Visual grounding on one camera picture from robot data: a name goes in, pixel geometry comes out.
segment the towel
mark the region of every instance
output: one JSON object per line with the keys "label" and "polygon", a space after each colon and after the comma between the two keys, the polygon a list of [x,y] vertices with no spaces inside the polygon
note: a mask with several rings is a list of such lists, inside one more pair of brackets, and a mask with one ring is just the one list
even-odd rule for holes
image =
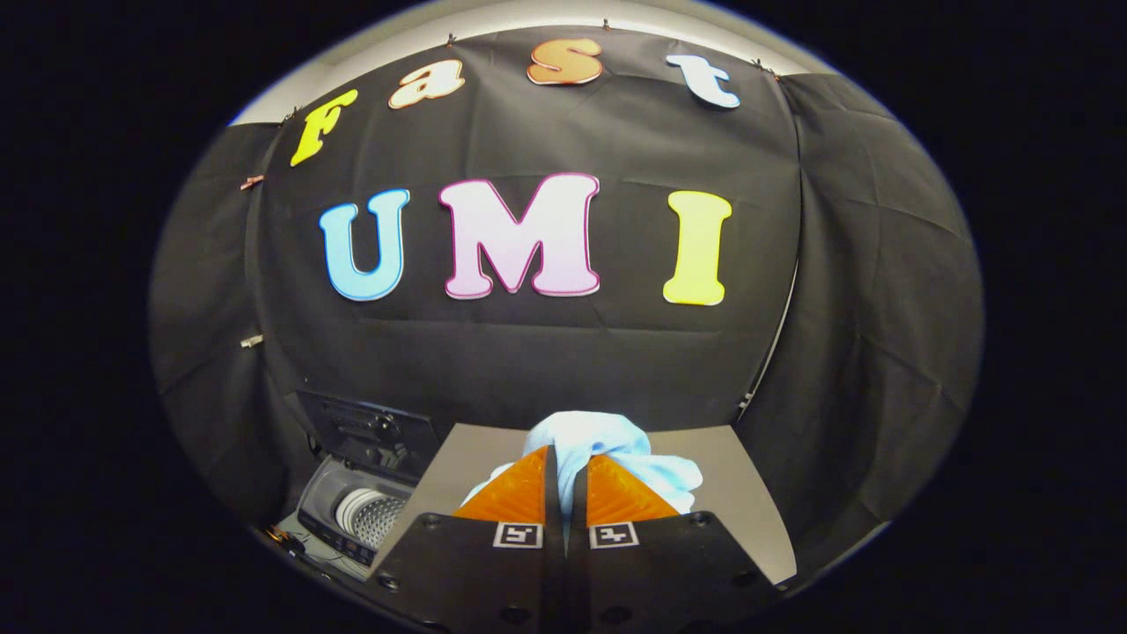
{"label": "towel", "polygon": [[[692,509],[695,498],[690,491],[704,482],[700,468],[692,461],[677,456],[651,456],[646,432],[620,414],[557,412],[532,428],[525,438],[522,457],[545,445],[556,446],[565,527],[570,526],[575,476],[592,456],[605,454],[646,483],[678,514],[687,514]],[[512,466],[513,463],[509,463],[494,470],[489,480],[474,486],[462,504]]]}

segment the pink letter m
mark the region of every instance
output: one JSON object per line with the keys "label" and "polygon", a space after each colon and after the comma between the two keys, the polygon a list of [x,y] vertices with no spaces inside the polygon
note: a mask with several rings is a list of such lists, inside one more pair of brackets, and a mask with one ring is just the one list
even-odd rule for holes
{"label": "pink letter m", "polygon": [[594,176],[553,173],[540,182],[517,222],[488,180],[449,185],[438,194],[450,207],[454,234],[454,276],[446,280],[446,294],[480,298],[492,291],[492,279],[481,271],[479,247],[509,293],[524,283],[538,248],[543,265],[532,277],[536,292],[580,296],[597,291],[587,244],[587,213],[597,191]]}

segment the blue letter u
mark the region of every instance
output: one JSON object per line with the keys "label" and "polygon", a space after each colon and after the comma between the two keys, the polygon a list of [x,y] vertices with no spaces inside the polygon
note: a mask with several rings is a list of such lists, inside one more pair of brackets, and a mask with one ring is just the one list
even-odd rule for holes
{"label": "blue letter u", "polygon": [[367,209],[375,215],[380,248],[380,264],[367,273],[356,268],[353,258],[352,222],[356,218],[356,205],[337,205],[321,214],[329,279],[337,292],[355,301],[372,301],[385,296],[399,284],[403,275],[403,229],[400,220],[403,205],[410,198],[407,189],[388,189],[367,200]]}

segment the washing machine drum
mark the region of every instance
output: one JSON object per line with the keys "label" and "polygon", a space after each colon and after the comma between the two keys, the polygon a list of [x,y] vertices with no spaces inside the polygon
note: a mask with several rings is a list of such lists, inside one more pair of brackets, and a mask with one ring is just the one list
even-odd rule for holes
{"label": "washing machine drum", "polygon": [[406,503],[374,489],[357,489],[337,504],[337,526],[365,545],[379,550]]}

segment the black cloth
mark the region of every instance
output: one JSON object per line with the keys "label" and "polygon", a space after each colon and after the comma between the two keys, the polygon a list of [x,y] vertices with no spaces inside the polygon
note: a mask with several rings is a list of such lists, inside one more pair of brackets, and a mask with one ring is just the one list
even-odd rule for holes
{"label": "black cloth", "polygon": [[[583,86],[530,82],[530,51],[561,37],[598,42],[603,74]],[[699,54],[727,71],[722,86],[740,106],[695,98],[667,54]],[[388,107],[400,78],[446,59],[462,62],[462,88]],[[291,167],[308,111],[352,88],[357,100],[320,151]],[[589,245],[602,287],[538,294],[529,279],[538,255],[515,294],[498,283],[483,298],[447,296],[450,211],[438,190],[486,178],[520,217],[536,185],[560,171],[601,181]],[[259,172],[263,182],[239,190]],[[329,282],[318,220],[341,203],[363,209],[391,188],[411,195],[403,275],[385,297],[355,302]],[[666,197],[677,189],[733,204],[718,305],[662,296],[678,231]],[[201,248],[212,232],[229,248]],[[353,232],[357,267],[375,266],[371,214]],[[777,80],[718,52],[618,29],[467,38],[356,78],[279,127],[230,127],[166,234],[153,342],[169,417],[201,465],[219,464],[231,438],[261,440],[246,473],[207,472],[216,491],[251,480],[289,486],[292,499],[311,461],[300,450],[309,430],[292,408],[298,390],[447,426],[530,429],[554,411],[594,410],[658,431],[734,423],[762,375],[735,429],[790,532],[799,581],[893,518],[926,481],[967,412],[983,343],[962,212],[885,108],[842,77]],[[488,264],[482,270],[496,280]],[[254,334],[261,345],[238,348]],[[248,364],[257,381],[239,374]],[[183,381],[193,369],[197,378]],[[224,405],[256,401],[251,418]],[[245,514],[258,512],[249,492],[234,497]]]}

